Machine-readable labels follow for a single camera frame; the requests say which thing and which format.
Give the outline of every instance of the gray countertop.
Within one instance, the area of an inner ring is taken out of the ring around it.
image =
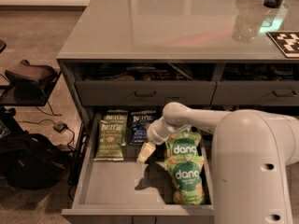
[[[92,0],[58,59],[291,62],[267,31],[299,30],[299,0]]]

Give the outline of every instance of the power adapter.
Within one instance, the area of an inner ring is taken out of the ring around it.
[[[53,129],[54,131],[61,133],[64,129],[66,129],[67,125],[61,121],[58,121],[54,124]]]

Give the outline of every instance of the floor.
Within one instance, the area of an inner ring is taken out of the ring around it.
[[[79,20],[81,11],[45,11],[45,10],[0,10],[0,39],[7,43],[7,48],[0,55],[0,74],[6,67],[27,59],[32,64],[48,64],[59,68],[56,56]],[[78,112],[69,95],[64,78],[60,77],[49,99],[50,105],[40,107],[46,113],[52,108],[54,114],[49,116],[36,107],[15,106],[15,120],[30,133],[42,133],[61,149],[72,139],[72,133],[57,133],[52,129],[52,121],[62,121],[75,132],[78,138],[80,120]],[[299,163],[287,167],[289,189],[291,194],[293,223],[299,224]],[[11,189],[6,180],[0,178],[0,216],[2,224],[67,224],[61,216],[61,210],[71,206],[71,196],[75,189],[70,189],[67,176],[51,189],[22,190]]]

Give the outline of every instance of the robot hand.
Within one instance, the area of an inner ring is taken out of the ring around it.
[[[299,161],[299,121],[256,110],[196,110],[165,106],[148,128],[163,143],[192,125],[213,133],[211,176],[216,224],[292,224],[286,164]]]

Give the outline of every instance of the drawer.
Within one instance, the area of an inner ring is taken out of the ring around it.
[[[223,81],[212,105],[299,105],[299,81]]]
[[[216,82],[212,81],[96,81],[75,83],[84,106],[210,105]]]
[[[100,118],[100,114],[95,117],[72,208],[62,212],[65,218],[71,223],[179,224],[200,220],[213,223],[212,183],[207,161],[201,174],[206,204],[172,204],[171,177],[164,169],[163,159],[153,157],[155,161],[149,164],[136,162],[141,146],[128,144],[123,151],[124,161],[93,160]],[[200,148],[206,160],[206,150]]]

